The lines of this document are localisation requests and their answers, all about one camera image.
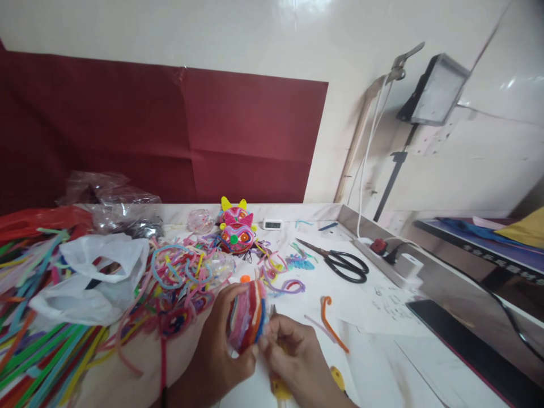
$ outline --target light stand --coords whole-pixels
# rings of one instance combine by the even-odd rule
[[[400,152],[391,153],[395,167],[380,204],[374,215],[378,222],[380,215],[393,189],[393,185],[401,170],[402,163],[408,156],[408,148],[419,125],[444,126],[449,114],[459,101],[463,86],[470,76],[470,71],[462,67],[446,54],[431,58],[427,70],[419,78],[414,93],[397,113],[397,119],[412,124],[408,139]]]

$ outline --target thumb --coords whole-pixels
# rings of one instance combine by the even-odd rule
[[[236,380],[237,383],[250,378],[255,372],[255,363],[257,362],[257,355],[259,354],[259,348],[257,345],[248,347],[237,359],[234,360],[236,366]]]
[[[281,378],[290,377],[293,357],[287,355],[271,337],[262,336],[259,339],[259,349],[264,354],[269,367]]]

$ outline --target scissors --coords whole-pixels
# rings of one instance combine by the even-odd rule
[[[366,263],[363,262],[363,260],[357,258],[355,255],[348,254],[347,252],[338,252],[335,250],[324,250],[321,248],[318,248],[316,246],[313,246],[312,244],[308,244],[307,242],[300,240],[298,238],[295,238],[298,242],[303,244],[305,247],[308,247],[314,252],[317,252],[319,255],[323,256],[325,259],[325,263],[329,265],[329,267],[336,273],[339,277],[342,279],[347,280],[348,282],[353,283],[365,283],[367,281],[367,274],[368,274],[368,266]],[[360,265],[360,267],[354,265],[350,261],[346,260],[345,257],[351,258],[354,261],[357,261],[357,263]],[[342,268],[353,272],[354,274],[358,275],[359,278],[352,278],[347,275],[344,275],[340,270],[337,268],[337,266],[341,266]]]

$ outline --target digital thermometer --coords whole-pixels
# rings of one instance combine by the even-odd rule
[[[283,228],[283,221],[281,220],[267,220],[262,222],[263,230],[280,231]]]

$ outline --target blue cloth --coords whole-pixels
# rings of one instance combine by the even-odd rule
[[[473,235],[479,236],[480,238],[484,238],[484,239],[488,239],[491,241],[496,241],[496,242],[504,243],[504,244],[513,244],[513,245],[517,245],[518,247],[528,248],[531,250],[535,250],[535,249],[539,250],[538,248],[535,248],[533,246],[528,246],[528,245],[519,243],[518,241],[514,241],[502,235],[496,234],[495,231],[493,231],[490,228],[478,227],[466,221],[452,219],[452,218],[438,218],[438,220],[440,222],[443,222],[444,224],[449,225],[450,227],[455,228],[456,230],[471,233]]]

